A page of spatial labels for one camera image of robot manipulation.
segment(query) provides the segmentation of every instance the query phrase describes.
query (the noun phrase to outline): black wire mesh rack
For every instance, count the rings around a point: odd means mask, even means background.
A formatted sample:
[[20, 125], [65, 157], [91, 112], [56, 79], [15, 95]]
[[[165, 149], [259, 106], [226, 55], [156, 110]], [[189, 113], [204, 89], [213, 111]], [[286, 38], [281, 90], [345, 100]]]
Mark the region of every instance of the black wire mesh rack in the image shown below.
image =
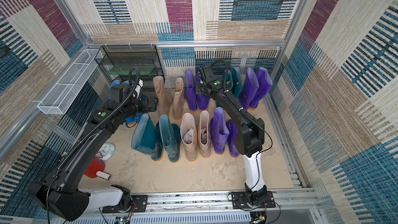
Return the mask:
[[143, 82], [142, 90], [154, 91], [152, 79], [158, 75], [164, 76], [156, 46], [107, 45], [98, 52], [102, 53], [103, 58], [96, 59], [96, 62], [111, 82], [116, 79], [127, 81], [129, 70], [138, 67]]

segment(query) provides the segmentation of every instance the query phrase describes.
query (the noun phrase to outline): red bottle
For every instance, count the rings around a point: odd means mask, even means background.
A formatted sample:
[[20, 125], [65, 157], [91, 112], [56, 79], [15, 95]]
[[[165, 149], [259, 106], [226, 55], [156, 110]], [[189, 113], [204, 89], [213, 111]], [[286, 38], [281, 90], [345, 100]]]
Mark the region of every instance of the red bottle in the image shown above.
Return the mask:
[[105, 163], [98, 157], [94, 157], [84, 174], [89, 178], [96, 178], [97, 172], [103, 172], [104, 169]]

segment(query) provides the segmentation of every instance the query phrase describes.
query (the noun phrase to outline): teal rubber boot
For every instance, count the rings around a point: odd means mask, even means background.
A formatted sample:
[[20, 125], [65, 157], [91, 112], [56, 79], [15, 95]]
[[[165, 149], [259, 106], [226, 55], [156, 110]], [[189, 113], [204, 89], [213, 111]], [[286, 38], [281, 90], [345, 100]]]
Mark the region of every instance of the teal rubber boot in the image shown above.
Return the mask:
[[[225, 71], [222, 75], [222, 79], [225, 80]], [[232, 87], [234, 86], [234, 83], [232, 81], [232, 73], [231, 70], [228, 69], [228, 73], [226, 75], [226, 86], [229, 88], [229, 90], [232, 90]]]
[[140, 122], [132, 136], [131, 147], [143, 154], [150, 155], [154, 161], [162, 158], [163, 144], [147, 113], [141, 116]]
[[155, 129], [159, 132], [162, 144], [169, 154], [170, 162], [178, 162], [181, 144], [180, 128], [176, 124], [170, 124], [169, 117], [163, 114], [159, 117], [159, 122]]
[[235, 98], [239, 98], [240, 92], [243, 88], [243, 79], [242, 75], [240, 74], [239, 67], [234, 67], [232, 69], [232, 81], [234, 83], [232, 87], [232, 94], [235, 96]]

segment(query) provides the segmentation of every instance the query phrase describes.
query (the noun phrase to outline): patterned wall panel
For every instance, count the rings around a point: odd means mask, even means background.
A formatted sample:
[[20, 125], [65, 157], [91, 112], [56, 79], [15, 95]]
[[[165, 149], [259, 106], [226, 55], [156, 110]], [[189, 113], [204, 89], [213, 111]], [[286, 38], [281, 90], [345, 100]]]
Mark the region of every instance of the patterned wall panel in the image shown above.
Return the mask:
[[[258, 71], [265, 67], [269, 71], [275, 61], [280, 47], [168, 47], [157, 48], [159, 58], [165, 73], [166, 87], [174, 88], [176, 78], [184, 78], [184, 71], [191, 69], [197, 74], [199, 69], [211, 65], [217, 59], [226, 60], [228, 67], [239, 67], [242, 75], [248, 67]], [[222, 77], [225, 71], [223, 63], [217, 63], [213, 68], [214, 75]]]
[[65, 115], [40, 114], [1, 161], [1, 215], [47, 218], [47, 212], [27, 189], [33, 181], [42, 180], [54, 168], [60, 155], [72, 147], [89, 114], [103, 103], [101, 94], [108, 97], [109, 86], [100, 77], [96, 72], [92, 74]]
[[81, 47], [54, 0], [0, 0], [0, 136]]
[[[189, 24], [182, 40], [284, 38], [298, 0], [66, 0], [90, 38], [154, 41], [157, 26]], [[181, 33], [172, 29], [166, 33]]]
[[309, 0], [271, 98], [330, 223], [398, 222], [398, 0]]

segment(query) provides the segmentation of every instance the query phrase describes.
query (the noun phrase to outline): floor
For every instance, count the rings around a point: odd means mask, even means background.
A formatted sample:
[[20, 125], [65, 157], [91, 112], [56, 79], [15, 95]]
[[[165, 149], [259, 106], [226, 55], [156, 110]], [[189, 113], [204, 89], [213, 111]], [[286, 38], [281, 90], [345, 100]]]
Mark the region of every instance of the floor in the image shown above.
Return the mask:
[[[214, 115], [215, 102], [211, 99], [207, 111], [210, 117]], [[253, 116], [261, 117], [265, 123], [265, 129], [270, 134], [273, 147], [261, 155], [261, 165], [264, 181], [267, 188], [292, 188], [286, 162], [282, 156], [281, 148], [276, 142], [275, 132], [272, 128], [266, 107], [261, 101], [255, 111], [249, 110]], [[187, 103], [184, 112], [189, 112]], [[195, 122], [199, 121], [200, 110], [195, 114]], [[154, 124], [158, 122], [157, 112], [150, 113]], [[170, 122], [180, 126], [182, 119], [174, 120], [170, 109]], [[230, 117], [225, 113], [226, 121]], [[153, 161], [149, 155], [144, 155], [131, 148], [131, 139], [135, 127], [127, 128], [121, 125], [108, 142], [115, 145], [114, 155], [106, 161], [105, 172], [112, 175], [109, 181], [102, 178], [91, 179], [83, 176], [80, 187], [86, 189], [108, 187], [118, 184], [127, 187], [132, 193], [150, 192], [184, 192], [184, 191], [216, 191], [216, 190], [242, 190], [246, 180], [246, 172], [242, 156], [232, 158], [228, 145], [222, 155], [217, 155], [212, 150], [208, 158], [203, 158], [199, 151], [196, 161], [189, 162], [186, 159], [184, 147], [181, 145], [180, 160], [172, 163], [163, 150], [160, 161]], [[270, 146], [270, 140], [266, 136], [263, 149]]]

